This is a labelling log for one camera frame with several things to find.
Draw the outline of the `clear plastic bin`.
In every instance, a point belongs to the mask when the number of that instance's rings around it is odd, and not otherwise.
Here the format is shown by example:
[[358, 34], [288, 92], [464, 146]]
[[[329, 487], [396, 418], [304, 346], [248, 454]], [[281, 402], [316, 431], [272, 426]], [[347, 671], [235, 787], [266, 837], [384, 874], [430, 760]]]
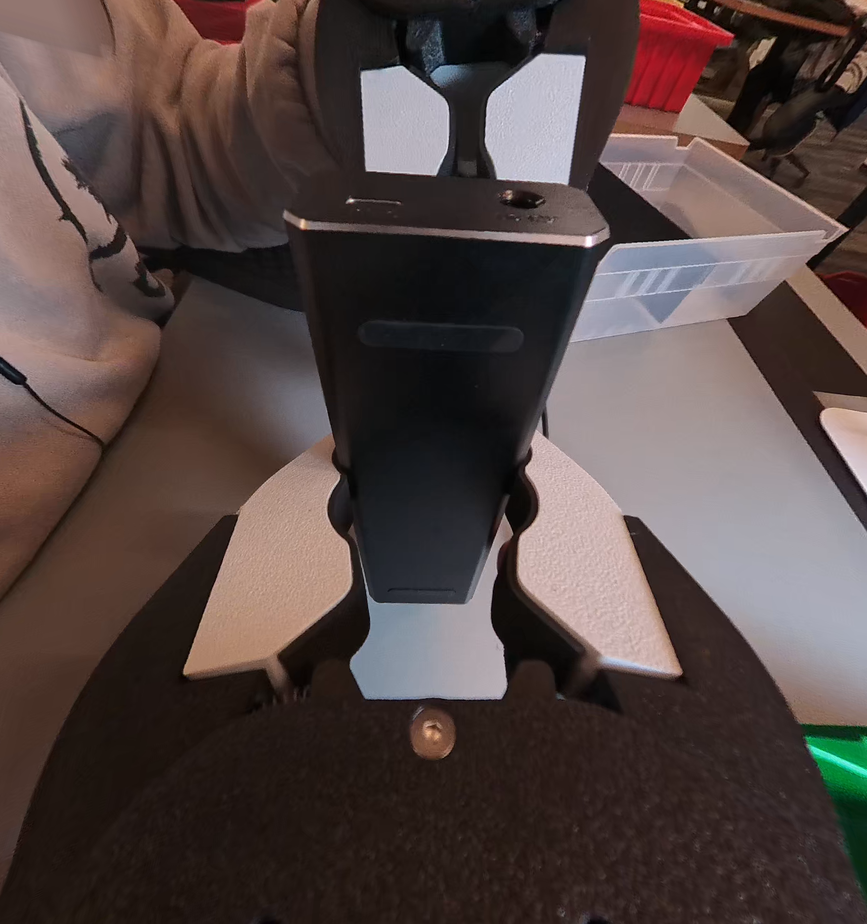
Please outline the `clear plastic bin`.
[[574, 343], [746, 315], [845, 231], [702, 139], [614, 134], [589, 194], [611, 248]]

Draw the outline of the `green plastic bin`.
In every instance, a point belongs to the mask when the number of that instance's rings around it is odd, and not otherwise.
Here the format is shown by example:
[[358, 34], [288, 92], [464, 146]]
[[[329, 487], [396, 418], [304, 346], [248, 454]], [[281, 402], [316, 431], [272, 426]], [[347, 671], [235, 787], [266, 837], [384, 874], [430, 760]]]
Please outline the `green plastic bin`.
[[802, 724], [867, 902], [867, 726]]

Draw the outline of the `wooden table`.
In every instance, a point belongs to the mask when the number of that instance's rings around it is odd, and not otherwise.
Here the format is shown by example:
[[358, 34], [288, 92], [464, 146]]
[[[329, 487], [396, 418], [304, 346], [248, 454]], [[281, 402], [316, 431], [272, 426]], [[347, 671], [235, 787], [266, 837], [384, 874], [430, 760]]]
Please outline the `wooden table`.
[[761, 21], [771, 22], [774, 25], [818, 33], [829, 37], [840, 38], [850, 31], [847, 25], [789, 13], [753, 1], [713, 1], [713, 4], [735, 13], [755, 17]]

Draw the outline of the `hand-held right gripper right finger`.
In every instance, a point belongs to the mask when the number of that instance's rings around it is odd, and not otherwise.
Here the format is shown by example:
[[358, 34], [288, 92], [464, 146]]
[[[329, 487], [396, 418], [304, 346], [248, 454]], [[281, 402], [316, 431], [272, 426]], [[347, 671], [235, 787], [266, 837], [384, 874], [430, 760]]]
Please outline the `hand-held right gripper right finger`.
[[683, 675], [625, 516], [601, 485], [535, 433], [500, 551], [500, 641], [508, 680], [542, 663], [563, 696], [602, 671]]

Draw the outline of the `black usb hub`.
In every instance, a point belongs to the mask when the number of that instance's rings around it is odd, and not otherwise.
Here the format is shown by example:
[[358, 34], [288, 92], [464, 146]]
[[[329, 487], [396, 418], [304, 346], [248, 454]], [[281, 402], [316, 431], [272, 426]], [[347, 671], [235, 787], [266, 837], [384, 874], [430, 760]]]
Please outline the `black usb hub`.
[[340, 172], [284, 219], [368, 592], [466, 603], [609, 226], [565, 184]]

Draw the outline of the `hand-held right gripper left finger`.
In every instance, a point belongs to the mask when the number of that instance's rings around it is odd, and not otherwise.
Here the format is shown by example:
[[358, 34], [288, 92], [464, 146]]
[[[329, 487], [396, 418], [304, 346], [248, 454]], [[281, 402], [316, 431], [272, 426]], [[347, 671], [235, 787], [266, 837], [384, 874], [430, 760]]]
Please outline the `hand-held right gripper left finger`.
[[183, 676], [263, 671], [290, 695], [326, 661], [348, 667], [370, 630], [351, 524], [328, 435], [241, 506]]

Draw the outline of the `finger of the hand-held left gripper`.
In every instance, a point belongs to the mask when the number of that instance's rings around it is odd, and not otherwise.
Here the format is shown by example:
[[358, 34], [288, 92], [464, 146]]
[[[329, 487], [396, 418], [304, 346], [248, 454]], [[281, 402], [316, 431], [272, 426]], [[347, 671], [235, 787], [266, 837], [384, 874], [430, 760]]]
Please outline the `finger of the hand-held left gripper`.
[[484, 143], [498, 180], [569, 180], [585, 65], [583, 54], [540, 53], [491, 92]]
[[370, 173], [436, 176], [450, 149], [450, 109], [402, 65], [359, 75], [363, 161]]

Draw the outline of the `person's left forearm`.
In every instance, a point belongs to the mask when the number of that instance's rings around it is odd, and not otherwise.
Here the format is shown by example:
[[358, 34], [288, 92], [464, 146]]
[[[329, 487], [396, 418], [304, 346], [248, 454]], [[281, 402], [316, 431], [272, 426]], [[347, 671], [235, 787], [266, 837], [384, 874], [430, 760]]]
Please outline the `person's left forearm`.
[[25, 102], [135, 243], [243, 251], [332, 167], [304, 88], [310, 2], [259, 2], [205, 40], [175, 2], [108, 2], [115, 51], [7, 52]]

